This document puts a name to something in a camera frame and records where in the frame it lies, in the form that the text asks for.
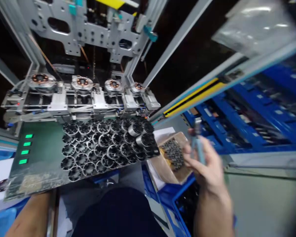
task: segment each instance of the yellow and black stripe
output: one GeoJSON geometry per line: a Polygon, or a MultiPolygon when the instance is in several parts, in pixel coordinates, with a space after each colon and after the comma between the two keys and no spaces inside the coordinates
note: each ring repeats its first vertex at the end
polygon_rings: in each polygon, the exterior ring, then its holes
{"type": "Polygon", "coordinates": [[[95,0],[118,11],[127,12],[133,16],[137,15],[139,4],[131,0],[95,0]]]}
{"type": "Polygon", "coordinates": [[[212,95],[213,93],[217,92],[218,90],[224,88],[227,84],[224,83],[224,78],[214,78],[210,82],[206,83],[205,85],[201,86],[199,89],[185,97],[184,99],[180,100],[178,103],[173,105],[170,109],[166,110],[163,115],[168,118],[174,114],[177,114],[184,109],[190,107],[191,105],[197,103],[198,101],[204,99],[207,96],[212,95]]]}
{"type": "Polygon", "coordinates": [[[184,114],[181,114],[181,117],[183,118],[185,124],[186,124],[188,127],[191,127],[191,126],[190,126],[190,123],[186,120],[184,114]]]}

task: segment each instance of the wire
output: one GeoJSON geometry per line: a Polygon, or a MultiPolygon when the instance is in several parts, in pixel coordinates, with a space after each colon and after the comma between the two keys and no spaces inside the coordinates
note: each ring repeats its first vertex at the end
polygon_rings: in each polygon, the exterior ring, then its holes
{"type": "Polygon", "coordinates": [[[88,60],[88,57],[86,56],[86,53],[85,53],[85,51],[84,51],[83,47],[82,47],[82,46],[80,46],[80,49],[81,49],[81,51],[82,51],[83,55],[85,56],[85,58],[86,58],[86,61],[88,62],[88,64],[90,64],[90,63],[89,63],[89,60],[88,60]]]}
{"type": "Polygon", "coordinates": [[[24,83],[25,82],[25,79],[24,80],[22,80],[22,81],[19,81],[12,89],[11,89],[11,91],[14,91],[19,85],[21,85],[22,83],[24,83]]]}
{"type": "Polygon", "coordinates": [[[40,46],[37,44],[37,42],[35,41],[35,39],[33,38],[32,35],[28,34],[28,36],[30,37],[30,39],[33,41],[33,43],[35,44],[35,46],[40,50],[41,54],[43,55],[43,57],[45,58],[45,60],[49,63],[49,65],[52,67],[52,69],[54,70],[54,72],[57,74],[57,76],[59,76],[59,78],[61,79],[62,82],[63,79],[61,78],[61,76],[58,74],[56,68],[54,68],[54,66],[51,64],[51,62],[49,61],[49,59],[47,58],[47,56],[44,54],[43,50],[40,48],[40,46]]]}

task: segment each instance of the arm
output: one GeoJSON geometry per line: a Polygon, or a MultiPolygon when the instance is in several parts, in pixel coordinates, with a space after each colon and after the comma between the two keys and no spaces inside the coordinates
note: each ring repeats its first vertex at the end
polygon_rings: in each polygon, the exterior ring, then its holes
{"type": "Polygon", "coordinates": [[[45,237],[50,193],[31,196],[5,237],[45,237]]]}
{"type": "Polygon", "coordinates": [[[193,169],[201,186],[194,217],[194,236],[232,237],[233,204],[224,182],[222,161],[210,142],[199,138],[203,143],[206,165],[190,157],[192,150],[189,145],[184,148],[185,164],[193,169]]]}

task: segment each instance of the pliers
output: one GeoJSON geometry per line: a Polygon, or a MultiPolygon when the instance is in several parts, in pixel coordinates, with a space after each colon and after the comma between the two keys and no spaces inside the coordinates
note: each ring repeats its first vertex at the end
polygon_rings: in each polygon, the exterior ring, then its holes
{"type": "Polygon", "coordinates": [[[195,145],[197,146],[197,153],[198,153],[198,158],[199,162],[205,165],[205,155],[203,152],[203,144],[201,140],[198,138],[198,136],[201,135],[201,118],[195,118],[195,123],[194,123],[194,134],[192,136],[192,156],[194,156],[194,148],[195,145]]]}

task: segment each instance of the metal bushing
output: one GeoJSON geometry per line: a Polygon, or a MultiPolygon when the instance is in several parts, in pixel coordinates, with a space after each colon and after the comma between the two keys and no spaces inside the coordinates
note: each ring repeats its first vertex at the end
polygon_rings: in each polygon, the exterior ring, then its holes
{"type": "Polygon", "coordinates": [[[9,185],[9,180],[8,179],[3,179],[0,181],[0,193],[3,191],[6,191],[9,185]]]}
{"type": "Polygon", "coordinates": [[[62,136],[62,141],[65,144],[72,144],[75,140],[76,140],[75,137],[70,137],[67,134],[65,134],[65,135],[62,136]]]}
{"type": "Polygon", "coordinates": [[[95,164],[93,162],[88,162],[82,167],[82,172],[84,176],[93,176],[96,174],[95,164]]]}
{"type": "Polygon", "coordinates": [[[131,126],[131,122],[128,119],[123,119],[121,123],[121,131],[128,132],[128,128],[131,126]]]}
{"type": "Polygon", "coordinates": [[[143,152],[143,148],[141,146],[139,146],[136,142],[133,142],[131,146],[132,146],[134,153],[143,152]]]}
{"type": "Polygon", "coordinates": [[[110,144],[111,144],[111,135],[102,134],[99,137],[99,145],[100,145],[100,147],[109,147],[110,144]]]}
{"type": "Polygon", "coordinates": [[[119,124],[119,122],[112,122],[110,124],[110,133],[117,133],[117,132],[120,132],[121,131],[121,125],[119,124]]]}
{"type": "Polygon", "coordinates": [[[98,173],[104,173],[105,171],[107,171],[107,168],[105,166],[103,166],[101,160],[99,160],[95,164],[95,170],[98,173]]]}
{"type": "Polygon", "coordinates": [[[87,140],[86,136],[81,136],[80,134],[76,135],[76,141],[77,142],[85,142],[87,140]]]}
{"type": "Polygon", "coordinates": [[[96,145],[94,148],[94,154],[98,157],[102,157],[105,152],[106,148],[100,147],[99,145],[96,145]]]}
{"type": "Polygon", "coordinates": [[[114,145],[120,146],[123,142],[123,136],[120,133],[114,133],[112,135],[112,142],[114,145]]]}
{"type": "Polygon", "coordinates": [[[73,144],[65,145],[62,148],[62,154],[64,156],[72,156],[76,152],[76,148],[73,144]]]}
{"type": "Polygon", "coordinates": [[[135,155],[135,157],[139,161],[144,161],[145,157],[146,157],[146,154],[145,153],[138,153],[138,154],[135,155]]]}
{"type": "Polygon", "coordinates": [[[88,146],[85,142],[76,144],[76,152],[77,153],[85,153],[88,150],[88,146]]]}
{"type": "Polygon", "coordinates": [[[124,141],[128,144],[131,144],[135,141],[135,137],[133,137],[132,135],[130,135],[128,132],[125,132],[123,134],[123,138],[124,138],[124,141]]]}
{"type": "Polygon", "coordinates": [[[155,128],[153,127],[153,125],[149,122],[143,122],[142,123],[142,128],[143,128],[143,131],[145,133],[153,133],[155,128]]]}
{"type": "Polygon", "coordinates": [[[111,118],[105,120],[105,123],[107,123],[108,125],[110,125],[112,122],[114,122],[114,120],[111,118]]]}
{"type": "Polygon", "coordinates": [[[74,166],[69,170],[68,178],[71,182],[75,182],[81,179],[82,174],[82,168],[79,166],[74,166]]]}
{"type": "Polygon", "coordinates": [[[122,143],[119,150],[124,157],[128,157],[132,154],[132,147],[127,143],[122,143]]]}
{"type": "Polygon", "coordinates": [[[155,141],[155,138],[153,134],[149,134],[149,133],[144,133],[136,137],[136,143],[141,147],[151,146],[152,144],[154,144],[154,141],[155,141]]]}
{"type": "Polygon", "coordinates": [[[92,130],[91,130],[91,132],[90,132],[88,135],[86,135],[85,137],[86,137],[87,139],[91,140],[93,134],[94,134],[94,133],[93,133],[92,130]]]}
{"type": "Polygon", "coordinates": [[[88,156],[85,153],[80,153],[80,154],[77,154],[75,160],[76,160],[76,165],[82,167],[88,162],[88,156]]]}
{"type": "Polygon", "coordinates": [[[92,118],[92,119],[90,119],[88,122],[87,122],[87,124],[88,125],[90,125],[90,126],[92,126],[92,125],[94,125],[94,124],[98,124],[100,121],[98,120],[98,119],[96,119],[96,118],[92,118]]]}
{"type": "Polygon", "coordinates": [[[78,127],[80,127],[81,125],[84,125],[84,122],[78,121],[78,122],[76,122],[76,124],[78,125],[78,127]]]}
{"type": "Polygon", "coordinates": [[[123,156],[116,159],[115,162],[121,167],[126,166],[128,164],[128,160],[126,159],[126,157],[123,157],[123,156]]]}
{"type": "Polygon", "coordinates": [[[101,158],[101,156],[97,156],[95,154],[94,150],[89,151],[87,155],[88,155],[88,160],[93,163],[96,163],[101,158]]]}
{"type": "Polygon", "coordinates": [[[86,142],[86,145],[89,150],[94,150],[96,144],[94,144],[94,142],[92,140],[89,140],[86,142]]]}
{"type": "Polygon", "coordinates": [[[79,133],[82,136],[86,136],[91,132],[91,127],[87,124],[83,124],[79,126],[79,133]]]}
{"type": "Polygon", "coordinates": [[[101,133],[94,133],[92,135],[92,141],[95,145],[99,144],[99,137],[101,136],[101,133]]]}
{"type": "Polygon", "coordinates": [[[130,164],[135,164],[137,162],[137,158],[134,155],[126,157],[126,159],[128,160],[128,163],[130,163],[130,164]]]}
{"type": "Polygon", "coordinates": [[[117,169],[119,167],[120,167],[120,165],[118,163],[114,162],[114,164],[110,167],[110,169],[114,170],[114,169],[117,169]]]}
{"type": "Polygon", "coordinates": [[[75,166],[75,158],[73,158],[72,156],[67,156],[63,158],[60,163],[60,167],[66,171],[70,170],[74,166],[75,166]]]}
{"type": "Polygon", "coordinates": [[[96,129],[97,129],[97,132],[99,132],[101,134],[105,134],[105,133],[109,132],[110,125],[107,124],[106,122],[100,122],[97,124],[96,129]]]}
{"type": "Polygon", "coordinates": [[[116,145],[110,145],[106,151],[106,155],[108,158],[116,160],[118,157],[121,156],[119,147],[116,145]]]}
{"type": "Polygon", "coordinates": [[[128,133],[133,137],[137,137],[142,133],[142,125],[139,122],[132,123],[128,128],[128,133]]]}
{"type": "Polygon", "coordinates": [[[78,127],[78,125],[76,125],[76,124],[74,124],[74,123],[70,123],[70,124],[65,124],[64,126],[63,126],[63,132],[65,133],[65,134],[67,134],[68,136],[70,136],[70,137],[73,137],[73,136],[75,136],[76,134],[78,134],[78,132],[79,132],[79,127],[78,127]]]}
{"type": "Polygon", "coordinates": [[[101,158],[101,163],[106,168],[111,168],[114,165],[114,160],[109,159],[106,154],[101,158]]]}

